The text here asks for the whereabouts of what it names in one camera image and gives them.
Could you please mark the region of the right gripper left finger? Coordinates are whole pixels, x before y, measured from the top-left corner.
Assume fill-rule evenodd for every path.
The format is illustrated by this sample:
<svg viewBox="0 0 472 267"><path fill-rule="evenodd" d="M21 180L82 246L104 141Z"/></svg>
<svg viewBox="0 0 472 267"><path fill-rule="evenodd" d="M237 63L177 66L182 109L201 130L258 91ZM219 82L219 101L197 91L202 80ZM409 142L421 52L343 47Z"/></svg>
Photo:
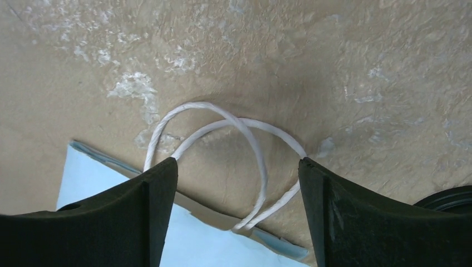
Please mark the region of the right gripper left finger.
<svg viewBox="0 0 472 267"><path fill-rule="evenodd" d="M165 159L57 211L1 216L2 266L159 266L178 183Z"/></svg>

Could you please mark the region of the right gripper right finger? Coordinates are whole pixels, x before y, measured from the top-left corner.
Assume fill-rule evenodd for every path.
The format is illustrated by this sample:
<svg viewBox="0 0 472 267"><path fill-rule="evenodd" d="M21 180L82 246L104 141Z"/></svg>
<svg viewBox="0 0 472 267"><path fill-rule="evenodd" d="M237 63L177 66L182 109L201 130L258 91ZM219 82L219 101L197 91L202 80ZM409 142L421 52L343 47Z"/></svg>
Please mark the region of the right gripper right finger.
<svg viewBox="0 0 472 267"><path fill-rule="evenodd" d="M298 177L318 266L471 265L471 214L396 201L307 157Z"/></svg>

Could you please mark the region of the light blue paper bag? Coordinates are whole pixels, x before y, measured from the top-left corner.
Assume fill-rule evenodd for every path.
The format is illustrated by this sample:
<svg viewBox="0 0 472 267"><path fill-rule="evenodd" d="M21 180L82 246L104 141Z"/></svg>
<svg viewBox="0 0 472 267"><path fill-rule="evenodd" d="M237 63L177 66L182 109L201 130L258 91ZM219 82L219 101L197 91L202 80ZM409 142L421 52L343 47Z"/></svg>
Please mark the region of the light blue paper bag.
<svg viewBox="0 0 472 267"><path fill-rule="evenodd" d="M162 118L154 109L145 120L136 105L87 107L70 117L68 144L57 207L84 199L134 177L142 170L150 136ZM241 240L253 246L261 266L269 254L273 266L314 262L300 194L272 216L244 233L231 228L247 216L260 188L260 174L250 144L235 127L225 126L198 138L178 161L176 210L171 217L164 266L221 266L236 257L230 247L216 251L212 241Z"/></svg>

